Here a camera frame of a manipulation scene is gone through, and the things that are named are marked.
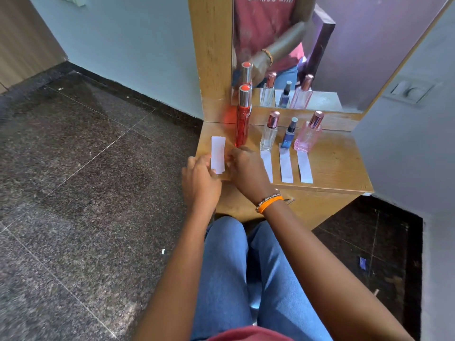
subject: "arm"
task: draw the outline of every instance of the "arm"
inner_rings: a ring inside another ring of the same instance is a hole
[[[209,156],[188,158],[182,169],[187,215],[179,240],[137,326],[133,341],[189,340],[202,268],[204,235],[221,194]]]
[[[264,48],[270,52],[274,62],[293,51],[302,42],[306,30],[306,22],[311,19],[316,0],[296,0],[291,15],[292,26],[287,29],[275,42]],[[258,85],[265,77],[270,66],[270,58],[263,51],[259,51],[251,58],[253,64],[253,86]]]
[[[254,204],[274,193],[257,153],[234,148],[229,168],[232,181]],[[264,216],[334,340],[412,340],[379,300],[301,225],[284,201],[272,203]]]

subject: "mirror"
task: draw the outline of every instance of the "mirror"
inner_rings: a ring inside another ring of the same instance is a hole
[[[430,24],[429,7],[425,0],[234,0],[232,103],[249,81],[252,105],[362,113]]]

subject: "red perfume bottle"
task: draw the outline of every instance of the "red perfume bottle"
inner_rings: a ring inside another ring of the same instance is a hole
[[[251,114],[251,85],[241,85],[238,89],[237,123],[235,127],[235,146],[243,146],[247,142]]]

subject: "rose gold bottle cap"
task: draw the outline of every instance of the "rose gold bottle cap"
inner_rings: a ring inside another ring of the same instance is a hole
[[[274,85],[275,85],[275,79],[277,77],[277,74],[274,72],[274,73],[269,73],[268,74],[268,77],[267,77],[267,84],[266,86],[268,88],[272,88]]]
[[[311,116],[308,126],[310,128],[315,128],[315,129],[319,128],[323,118],[324,118],[324,113],[322,111],[315,111],[313,116]]]
[[[272,111],[268,117],[267,126],[269,128],[276,128],[278,126],[278,119],[280,118],[280,113],[278,111]]]
[[[242,84],[250,84],[253,81],[253,64],[251,62],[242,63]]]
[[[251,85],[241,85],[238,89],[238,104],[244,108],[251,106]]]
[[[309,91],[311,87],[311,83],[313,82],[314,76],[311,74],[305,75],[304,83],[302,84],[302,91]]]

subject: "hand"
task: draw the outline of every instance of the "hand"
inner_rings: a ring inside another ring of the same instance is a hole
[[[187,167],[182,168],[183,200],[188,211],[206,211],[212,215],[221,195],[221,181],[214,170],[210,170],[210,155],[198,160],[188,158]]]
[[[253,87],[256,87],[265,78],[265,73],[270,67],[270,58],[264,51],[259,51],[249,61],[253,65]]]
[[[270,184],[264,161],[248,147],[233,148],[228,155],[227,165],[231,181],[256,206],[267,196],[277,192]]]

